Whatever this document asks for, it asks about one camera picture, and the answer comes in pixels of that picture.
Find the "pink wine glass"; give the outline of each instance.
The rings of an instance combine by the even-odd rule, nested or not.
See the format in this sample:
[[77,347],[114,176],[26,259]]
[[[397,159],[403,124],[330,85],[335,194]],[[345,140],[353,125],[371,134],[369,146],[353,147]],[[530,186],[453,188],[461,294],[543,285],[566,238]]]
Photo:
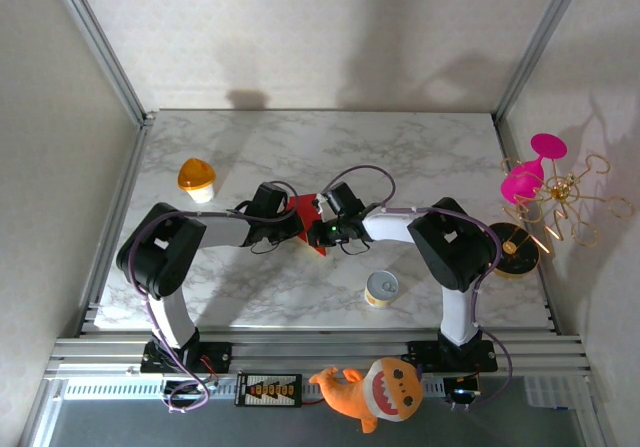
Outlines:
[[513,168],[500,186],[502,196],[512,204],[517,204],[522,198],[533,199],[536,190],[542,187],[544,182],[543,159],[561,159],[567,155],[567,145],[552,134],[536,134],[531,138],[531,147],[538,154],[535,160],[529,160]]

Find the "tin can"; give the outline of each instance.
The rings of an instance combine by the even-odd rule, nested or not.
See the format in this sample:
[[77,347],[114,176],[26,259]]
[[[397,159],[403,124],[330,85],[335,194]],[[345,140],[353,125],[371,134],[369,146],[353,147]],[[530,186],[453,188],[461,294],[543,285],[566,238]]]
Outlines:
[[383,309],[398,296],[398,279],[391,272],[379,270],[367,279],[364,298],[372,307]]

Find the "can lid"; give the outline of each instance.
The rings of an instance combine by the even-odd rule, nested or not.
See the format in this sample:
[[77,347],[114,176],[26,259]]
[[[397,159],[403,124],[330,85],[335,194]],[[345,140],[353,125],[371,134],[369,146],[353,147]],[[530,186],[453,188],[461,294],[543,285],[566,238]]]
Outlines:
[[207,162],[191,158],[187,160],[178,174],[178,186],[183,190],[202,189],[213,184],[216,173]]
[[398,295],[398,279],[391,272],[379,270],[367,279],[367,290],[376,299],[393,299]]

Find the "gray floor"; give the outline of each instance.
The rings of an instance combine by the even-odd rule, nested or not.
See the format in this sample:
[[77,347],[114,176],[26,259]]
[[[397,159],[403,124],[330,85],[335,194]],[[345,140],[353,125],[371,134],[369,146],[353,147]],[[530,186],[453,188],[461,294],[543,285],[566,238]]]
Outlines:
[[[499,381],[483,381],[488,390]],[[212,401],[189,414],[169,414],[159,401],[65,401],[53,447],[91,446],[582,446],[574,414],[529,407],[518,379],[494,404],[451,412],[425,399],[401,423],[381,421],[371,435],[326,404],[300,409],[238,408]]]

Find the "white wall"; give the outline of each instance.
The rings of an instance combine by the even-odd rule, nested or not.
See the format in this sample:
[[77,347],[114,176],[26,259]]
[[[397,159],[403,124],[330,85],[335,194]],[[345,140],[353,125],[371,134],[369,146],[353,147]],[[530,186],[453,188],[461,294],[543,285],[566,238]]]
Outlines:
[[492,111],[550,0],[89,0],[147,110]]
[[62,0],[0,0],[0,445],[76,311],[134,126]]
[[[524,158],[540,131],[568,143],[565,171],[580,171],[588,152],[604,154],[613,170],[597,192],[640,208],[640,0],[573,0],[508,121]],[[602,204],[585,208],[600,244],[556,244],[550,288],[583,336],[619,444],[640,445],[640,215],[622,221]]]

